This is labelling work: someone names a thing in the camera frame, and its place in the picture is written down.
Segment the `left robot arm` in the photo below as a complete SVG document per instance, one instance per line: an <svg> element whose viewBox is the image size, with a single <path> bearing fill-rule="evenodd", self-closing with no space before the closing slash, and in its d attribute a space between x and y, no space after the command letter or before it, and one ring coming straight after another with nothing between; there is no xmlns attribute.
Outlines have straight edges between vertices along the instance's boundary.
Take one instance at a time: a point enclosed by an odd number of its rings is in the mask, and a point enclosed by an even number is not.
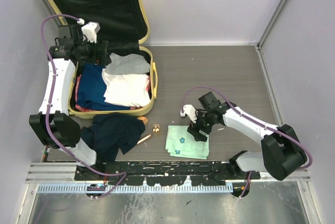
<svg viewBox="0 0 335 224"><path fill-rule="evenodd" d="M64 25L63 29L68 33L59 38L61 44L45 47L49 59L48 83L39 112L29 117L29 124L43 145L63 151L78 166L85 167L91 179L100 180L110 174L97 163L96 152L84 143L79 124L70 118L68 110L70 84L75 73L71 50L87 44L96 46L100 26L90 22Z"/></svg>

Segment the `white garment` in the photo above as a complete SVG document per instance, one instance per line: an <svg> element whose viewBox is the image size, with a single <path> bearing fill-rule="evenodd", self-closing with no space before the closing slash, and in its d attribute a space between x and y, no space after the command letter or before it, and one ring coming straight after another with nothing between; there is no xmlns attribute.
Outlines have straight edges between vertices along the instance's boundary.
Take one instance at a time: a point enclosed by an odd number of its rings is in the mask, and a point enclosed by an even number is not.
<svg viewBox="0 0 335 224"><path fill-rule="evenodd" d="M105 102L125 107L145 107L150 102L150 77L146 74L108 74L102 70L106 84Z"/></svg>

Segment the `mint green floral cloth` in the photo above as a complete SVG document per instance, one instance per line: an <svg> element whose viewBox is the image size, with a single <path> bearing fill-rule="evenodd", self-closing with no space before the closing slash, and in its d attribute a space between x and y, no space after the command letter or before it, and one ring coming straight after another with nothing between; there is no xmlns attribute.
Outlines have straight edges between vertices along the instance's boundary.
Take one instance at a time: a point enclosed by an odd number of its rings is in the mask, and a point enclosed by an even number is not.
<svg viewBox="0 0 335 224"><path fill-rule="evenodd" d="M195 141L187 132L188 126L168 126L165 149L170 156L206 160L209 156L209 136L207 141Z"/></svg>

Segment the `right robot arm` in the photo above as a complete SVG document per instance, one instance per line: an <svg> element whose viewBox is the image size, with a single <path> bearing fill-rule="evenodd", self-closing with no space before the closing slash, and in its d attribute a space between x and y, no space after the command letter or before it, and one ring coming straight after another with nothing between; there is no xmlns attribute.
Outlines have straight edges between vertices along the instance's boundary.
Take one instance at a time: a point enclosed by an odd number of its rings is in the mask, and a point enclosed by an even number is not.
<svg viewBox="0 0 335 224"><path fill-rule="evenodd" d="M243 150L231 157L228 169L232 177L241 179L248 172L268 172L282 181L309 161L291 126L263 122L228 100L222 103L212 92L200 97L199 102L201 109L187 104L180 110L180 116L191 121L187 131L195 141L206 142L213 125L220 124L242 133L261 148L259 152Z"/></svg>

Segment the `pink patterned garment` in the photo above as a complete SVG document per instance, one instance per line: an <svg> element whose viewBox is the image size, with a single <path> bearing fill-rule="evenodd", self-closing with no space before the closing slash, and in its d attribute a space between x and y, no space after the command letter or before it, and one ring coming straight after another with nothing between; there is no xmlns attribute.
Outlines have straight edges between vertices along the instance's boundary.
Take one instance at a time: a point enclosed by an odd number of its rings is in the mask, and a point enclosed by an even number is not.
<svg viewBox="0 0 335 224"><path fill-rule="evenodd" d="M81 111L81 112L89 112L89 111L97 111L97 110L94 110L91 106L89 108L86 108L86 107L82 107L80 106L77 102L78 102L78 89L79 89L79 86L80 86L80 79L81 79L81 74L77 77L76 79L76 85L75 85L75 108L78 110L78 111ZM101 104L96 104L96 105L93 105L93 107L101 107L102 108L102 111L116 111L116 110L135 110L135 109L139 109L140 107L125 107L125 106L116 106L116 105L112 105L112 104L108 104L107 106L103 106Z"/></svg>

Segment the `grey garment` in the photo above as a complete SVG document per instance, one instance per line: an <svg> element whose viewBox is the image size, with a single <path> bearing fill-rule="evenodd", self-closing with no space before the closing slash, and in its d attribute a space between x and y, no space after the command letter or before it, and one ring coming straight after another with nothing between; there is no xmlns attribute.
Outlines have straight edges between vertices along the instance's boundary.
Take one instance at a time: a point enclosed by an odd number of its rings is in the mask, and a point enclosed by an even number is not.
<svg viewBox="0 0 335 224"><path fill-rule="evenodd" d="M146 74L151 70L151 65L139 54L120 56L112 53L111 63L105 67L107 74Z"/></svg>

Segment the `blue garment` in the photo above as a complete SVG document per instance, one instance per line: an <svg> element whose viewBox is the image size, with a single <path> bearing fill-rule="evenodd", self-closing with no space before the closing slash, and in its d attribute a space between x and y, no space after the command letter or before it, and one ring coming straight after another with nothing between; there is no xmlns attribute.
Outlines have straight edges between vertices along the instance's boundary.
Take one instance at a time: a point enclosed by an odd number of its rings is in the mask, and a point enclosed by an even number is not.
<svg viewBox="0 0 335 224"><path fill-rule="evenodd" d="M77 103L80 106L86 108L91 106L94 110L102 111L101 107L93 107L93 105L101 104L107 106L110 104L105 102L104 94L107 86L102 78L103 69L104 67L101 65L84 65L77 95Z"/></svg>

